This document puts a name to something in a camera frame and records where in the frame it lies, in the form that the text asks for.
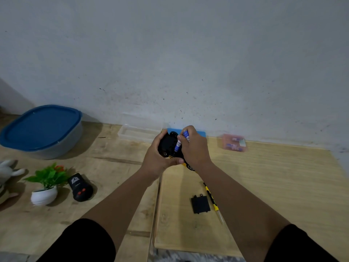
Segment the black remote controller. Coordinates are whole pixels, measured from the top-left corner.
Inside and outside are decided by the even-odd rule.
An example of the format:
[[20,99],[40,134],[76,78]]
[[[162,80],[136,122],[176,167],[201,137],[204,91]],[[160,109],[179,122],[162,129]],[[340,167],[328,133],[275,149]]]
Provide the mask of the black remote controller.
[[77,202],[85,202],[94,194],[93,186],[80,173],[70,176],[68,178],[68,184],[72,189],[73,198]]

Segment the black toy car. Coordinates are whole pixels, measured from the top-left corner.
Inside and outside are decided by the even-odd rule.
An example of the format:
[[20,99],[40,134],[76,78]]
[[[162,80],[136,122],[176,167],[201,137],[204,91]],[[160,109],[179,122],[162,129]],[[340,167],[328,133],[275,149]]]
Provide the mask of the black toy car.
[[[177,136],[178,134],[176,132],[170,132],[166,133],[166,135],[160,140],[159,145],[158,145],[158,152],[161,156],[164,158],[184,158],[184,155],[181,151],[181,147],[177,153],[174,152],[174,148],[177,144]],[[194,169],[187,163],[185,160],[185,163],[182,164],[186,168],[188,168],[191,171],[194,171]]]

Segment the blue lidded plastic container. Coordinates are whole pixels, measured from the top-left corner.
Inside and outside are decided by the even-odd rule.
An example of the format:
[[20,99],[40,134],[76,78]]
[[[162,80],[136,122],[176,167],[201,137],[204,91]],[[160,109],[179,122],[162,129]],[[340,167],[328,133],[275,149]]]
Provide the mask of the blue lidded plastic container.
[[61,105],[28,110],[0,132],[0,145],[38,159],[54,159],[69,152],[82,136],[81,111]]

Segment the light wooden board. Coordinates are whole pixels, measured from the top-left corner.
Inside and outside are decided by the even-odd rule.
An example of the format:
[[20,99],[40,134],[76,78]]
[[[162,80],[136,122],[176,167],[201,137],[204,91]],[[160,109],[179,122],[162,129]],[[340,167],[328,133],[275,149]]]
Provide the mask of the light wooden board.
[[247,261],[349,262],[349,179],[327,150],[248,142],[248,152],[190,132],[174,137],[154,246]]

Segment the white plush toy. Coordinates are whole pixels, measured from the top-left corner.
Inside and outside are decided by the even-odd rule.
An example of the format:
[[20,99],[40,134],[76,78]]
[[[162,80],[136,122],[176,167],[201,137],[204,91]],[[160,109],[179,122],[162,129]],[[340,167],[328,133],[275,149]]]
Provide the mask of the white plush toy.
[[0,205],[7,201],[9,198],[17,197],[19,193],[10,193],[6,187],[6,182],[11,177],[16,177],[23,175],[26,169],[22,168],[19,170],[14,170],[12,166],[15,164],[16,160],[6,160],[0,161]]

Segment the blue box lid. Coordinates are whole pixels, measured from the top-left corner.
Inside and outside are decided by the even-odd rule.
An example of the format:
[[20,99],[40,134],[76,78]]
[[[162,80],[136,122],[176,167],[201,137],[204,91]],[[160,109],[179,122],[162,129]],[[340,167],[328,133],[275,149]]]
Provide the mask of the blue box lid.
[[[168,133],[170,132],[176,132],[177,134],[180,134],[181,133],[181,129],[176,129],[176,128],[167,128],[168,130]],[[203,136],[206,138],[206,132],[204,131],[197,131],[197,133],[200,135],[200,136]]]

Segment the yellow and black screwdriver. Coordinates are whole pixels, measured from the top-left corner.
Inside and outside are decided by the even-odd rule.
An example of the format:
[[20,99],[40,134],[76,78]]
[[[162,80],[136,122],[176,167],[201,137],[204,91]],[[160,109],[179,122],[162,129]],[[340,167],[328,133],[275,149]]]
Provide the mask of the yellow and black screwdriver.
[[217,204],[216,204],[216,202],[215,202],[215,200],[214,200],[214,198],[213,198],[209,188],[207,187],[207,185],[204,182],[203,182],[203,185],[205,186],[205,189],[206,189],[207,194],[208,194],[208,196],[209,196],[209,198],[210,198],[210,200],[211,200],[211,202],[213,204],[213,207],[214,207],[215,211],[218,213],[218,216],[220,218],[221,223],[224,225],[225,224],[224,219],[223,219],[223,217],[221,215],[221,212],[220,212],[220,210],[219,210],[219,208],[218,208],[218,206],[217,206]]

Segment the person's left forearm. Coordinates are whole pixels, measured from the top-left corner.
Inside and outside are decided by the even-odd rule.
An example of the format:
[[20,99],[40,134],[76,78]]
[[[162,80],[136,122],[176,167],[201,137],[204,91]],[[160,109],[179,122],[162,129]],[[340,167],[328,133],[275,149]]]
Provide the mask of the person's left forearm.
[[81,218],[93,220],[102,226],[111,237],[117,252],[145,191],[165,169],[160,164],[142,165]]

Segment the clear plastic box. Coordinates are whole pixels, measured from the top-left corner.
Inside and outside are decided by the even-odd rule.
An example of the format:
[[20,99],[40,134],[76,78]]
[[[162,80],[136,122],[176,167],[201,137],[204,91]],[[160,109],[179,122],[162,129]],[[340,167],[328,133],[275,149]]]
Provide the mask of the clear plastic box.
[[160,133],[161,130],[135,127],[124,124],[118,131],[118,136],[124,140],[146,142],[151,144],[155,137]]

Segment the person's right hand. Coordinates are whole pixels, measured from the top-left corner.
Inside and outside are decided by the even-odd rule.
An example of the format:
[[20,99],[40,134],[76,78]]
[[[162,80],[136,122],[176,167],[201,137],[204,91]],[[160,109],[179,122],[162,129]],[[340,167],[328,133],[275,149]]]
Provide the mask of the person's right hand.
[[214,167],[208,150],[207,138],[197,133],[197,150],[182,150],[187,163],[199,174],[204,175]]

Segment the person's right forearm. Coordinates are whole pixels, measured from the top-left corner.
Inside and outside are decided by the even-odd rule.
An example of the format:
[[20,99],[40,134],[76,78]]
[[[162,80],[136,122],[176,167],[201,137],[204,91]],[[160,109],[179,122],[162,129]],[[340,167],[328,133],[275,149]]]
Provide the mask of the person's right forearm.
[[246,262],[263,262],[278,233],[290,222],[215,164],[199,176],[208,185]]

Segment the person's left hand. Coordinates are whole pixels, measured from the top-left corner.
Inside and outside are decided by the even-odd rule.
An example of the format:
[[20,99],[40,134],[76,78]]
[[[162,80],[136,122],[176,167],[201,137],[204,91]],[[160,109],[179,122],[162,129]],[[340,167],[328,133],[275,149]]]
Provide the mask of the person's left hand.
[[160,158],[162,157],[158,152],[158,145],[160,140],[166,135],[167,130],[164,129],[159,135],[155,137],[150,147],[148,148],[144,157],[140,172],[145,174],[152,182],[158,179],[168,167],[160,165]]

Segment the black battery cover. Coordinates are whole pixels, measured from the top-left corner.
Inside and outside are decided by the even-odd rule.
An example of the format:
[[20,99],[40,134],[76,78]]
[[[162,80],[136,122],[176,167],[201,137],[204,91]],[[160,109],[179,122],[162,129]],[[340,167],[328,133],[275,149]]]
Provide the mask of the black battery cover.
[[194,214],[207,213],[211,211],[207,196],[204,196],[203,194],[200,194],[200,196],[194,195],[190,201]]

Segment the small plant in white pot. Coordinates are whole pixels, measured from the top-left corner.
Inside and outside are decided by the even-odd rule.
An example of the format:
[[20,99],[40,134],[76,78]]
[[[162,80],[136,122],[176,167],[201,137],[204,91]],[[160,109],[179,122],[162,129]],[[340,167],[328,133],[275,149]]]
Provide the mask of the small plant in white pot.
[[68,182],[68,169],[63,165],[53,163],[41,170],[37,170],[33,176],[24,180],[31,183],[39,183],[41,189],[34,190],[31,194],[31,202],[34,206],[44,206],[55,201],[58,195],[58,187]]

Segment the pink packet of batteries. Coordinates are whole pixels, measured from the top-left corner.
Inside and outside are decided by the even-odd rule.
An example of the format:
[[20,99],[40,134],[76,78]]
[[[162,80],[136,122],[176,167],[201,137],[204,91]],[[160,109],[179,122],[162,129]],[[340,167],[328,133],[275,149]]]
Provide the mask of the pink packet of batteries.
[[244,136],[233,135],[233,134],[222,134],[220,135],[221,148],[230,151],[246,152],[247,145]]

